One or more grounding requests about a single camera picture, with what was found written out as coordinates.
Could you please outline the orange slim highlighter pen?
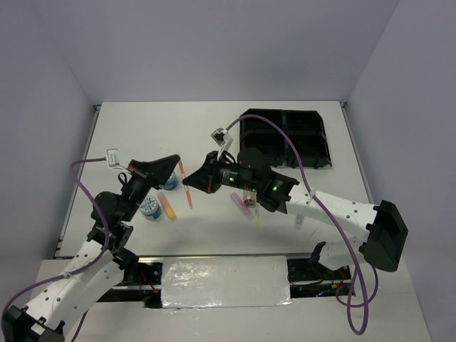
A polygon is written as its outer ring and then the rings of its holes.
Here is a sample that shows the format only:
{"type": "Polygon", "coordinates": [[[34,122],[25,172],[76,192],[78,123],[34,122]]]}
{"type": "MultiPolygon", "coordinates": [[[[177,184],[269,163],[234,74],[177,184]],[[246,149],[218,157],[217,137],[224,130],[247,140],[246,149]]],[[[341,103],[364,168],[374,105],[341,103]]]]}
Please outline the orange slim highlighter pen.
{"type": "Polygon", "coordinates": [[[179,161],[178,165],[179,165],[180,174],[181,174],[181,178],[182,178],[182,184],[183,184],[183,187],[184,187],[184,190],[185,190],[185,194],[186,194],[186,198],[187,198],[187,203],[189,205],[189,208],[193,209],[192,197],[191,197],[191,194],[190,194],[189,187],[184,184],[184,180],[186,178],[186,174],[185,174],[184,165],[182,163],[182,159],[179,161]]]}

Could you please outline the yellow slim highlighter pen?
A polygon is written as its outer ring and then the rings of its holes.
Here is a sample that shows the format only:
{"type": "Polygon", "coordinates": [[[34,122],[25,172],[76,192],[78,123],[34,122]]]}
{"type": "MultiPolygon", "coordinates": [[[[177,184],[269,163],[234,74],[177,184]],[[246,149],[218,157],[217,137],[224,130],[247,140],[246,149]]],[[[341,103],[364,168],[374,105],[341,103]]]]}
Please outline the yellow slim highlighter pen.
{"type": "Polygon", "coordinates": [[[255,218],[256,227],[260,227],[260,218],[259,218],[259,208],[258,207],[256,207],[254,210],[254,218],[255,218]]]}

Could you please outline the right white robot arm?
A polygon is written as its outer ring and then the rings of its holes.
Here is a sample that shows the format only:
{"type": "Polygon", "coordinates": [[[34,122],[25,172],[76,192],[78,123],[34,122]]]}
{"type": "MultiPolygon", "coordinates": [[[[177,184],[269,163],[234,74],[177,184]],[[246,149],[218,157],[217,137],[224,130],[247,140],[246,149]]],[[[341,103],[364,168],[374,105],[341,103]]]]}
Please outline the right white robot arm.
{"type": "Polygon", "coordinates": [[[314,247],[309,264],[318,279],[356,262],[386,272],[398,269],[408,228],[392,202],[364,204],[308,190],[272,170],[256,148],[241,151],[236,161],[228,152],[209,152],[201,168],[183,183],[207,194],[221,186],[254,192],[258,204],[269,212],[301,215],[340,228],[345,234],[341,241],[314,247]]]}

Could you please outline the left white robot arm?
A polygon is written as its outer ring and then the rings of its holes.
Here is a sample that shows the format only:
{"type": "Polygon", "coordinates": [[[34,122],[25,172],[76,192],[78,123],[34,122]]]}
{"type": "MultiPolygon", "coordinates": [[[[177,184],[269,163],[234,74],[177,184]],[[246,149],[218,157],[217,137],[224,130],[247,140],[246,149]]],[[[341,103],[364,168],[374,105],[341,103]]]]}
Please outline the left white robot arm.
{"type": "Polygon", "coordinates": [[[139,280],[147,265],[125,245],[128,223],[151,189],[160,189],[180,161],[179,155],[131,160],[118,175],[121,192],[103,191],[92,202],[94,225],[79,252],[58,275],[36,283],[43,291],[21,308],[8,301],[1,315],[5,341],[64,341],[90,307],[119,283],[139,280]]]}

